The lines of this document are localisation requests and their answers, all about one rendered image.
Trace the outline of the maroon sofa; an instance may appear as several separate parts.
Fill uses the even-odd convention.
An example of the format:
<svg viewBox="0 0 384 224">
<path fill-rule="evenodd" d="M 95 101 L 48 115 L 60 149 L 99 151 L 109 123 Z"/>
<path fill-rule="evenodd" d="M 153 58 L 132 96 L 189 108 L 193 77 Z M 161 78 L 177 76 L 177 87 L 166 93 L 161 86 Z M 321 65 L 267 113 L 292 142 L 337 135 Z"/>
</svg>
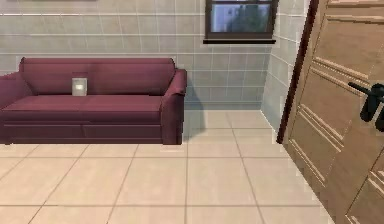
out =
<svg viewBox="0 0 384 224">
<path fill-rule="evenodd" d="M 186 89 L 171 58 L 23 58 L 0 75 L 0 143 L 179 145 Z"/>
</svg>

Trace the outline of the dark framed window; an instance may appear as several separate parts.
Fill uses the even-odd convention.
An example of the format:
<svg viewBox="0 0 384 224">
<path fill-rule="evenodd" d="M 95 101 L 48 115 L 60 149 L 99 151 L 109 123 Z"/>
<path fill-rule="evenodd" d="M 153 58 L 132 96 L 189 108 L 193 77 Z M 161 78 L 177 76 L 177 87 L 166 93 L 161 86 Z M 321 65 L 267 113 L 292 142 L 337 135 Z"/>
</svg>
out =
<svg viewBox="0 0 384 224">
<path fill-rule="evenodd" d="M 205 0 L 204 44 L 274 44 L 279 0 Z"/>
</svg>

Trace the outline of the small grey box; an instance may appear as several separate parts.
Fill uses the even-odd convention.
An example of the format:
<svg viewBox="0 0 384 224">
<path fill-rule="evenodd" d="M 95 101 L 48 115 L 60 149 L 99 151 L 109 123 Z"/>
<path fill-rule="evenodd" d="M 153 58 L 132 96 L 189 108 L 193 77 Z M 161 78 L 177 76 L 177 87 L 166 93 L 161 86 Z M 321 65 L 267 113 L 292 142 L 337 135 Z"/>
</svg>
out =
<svg viewBox="0 0 384 224">
<path fill-rule="evenodd" d="M 73 96 L 87 95 L 87 79 L 86 78 L 72 79 L 72 95 Z"/>
</svg>

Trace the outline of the brown wooden room door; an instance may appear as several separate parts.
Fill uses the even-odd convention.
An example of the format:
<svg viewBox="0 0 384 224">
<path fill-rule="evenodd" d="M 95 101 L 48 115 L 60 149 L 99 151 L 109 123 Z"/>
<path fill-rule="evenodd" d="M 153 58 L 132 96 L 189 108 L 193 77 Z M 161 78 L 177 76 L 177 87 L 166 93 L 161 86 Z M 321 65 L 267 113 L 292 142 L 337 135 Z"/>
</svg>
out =
<svg viewBox="0 0 384 224">
<path fill-rule="evenodd" d="M 278 135 L 335 224 L 384 224 L 384 0 L 311 0 Z"/>
</svg>

